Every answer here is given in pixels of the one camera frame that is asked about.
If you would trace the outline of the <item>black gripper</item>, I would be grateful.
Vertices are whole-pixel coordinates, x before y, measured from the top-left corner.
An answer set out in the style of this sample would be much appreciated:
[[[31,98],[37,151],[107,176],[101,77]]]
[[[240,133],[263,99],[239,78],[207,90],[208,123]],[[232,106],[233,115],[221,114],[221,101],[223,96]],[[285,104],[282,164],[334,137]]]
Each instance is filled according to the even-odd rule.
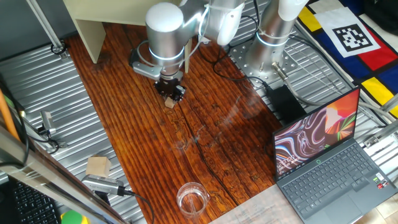
[[[168,93],[173,93],[173,100],[178,102],[183,99],[186,92],[186,88],[184,86],[179,86],[180,84],[181,81],[177,78],[172,80],[161,78],[154,83],[154,87],[163,100],[167,99]]]

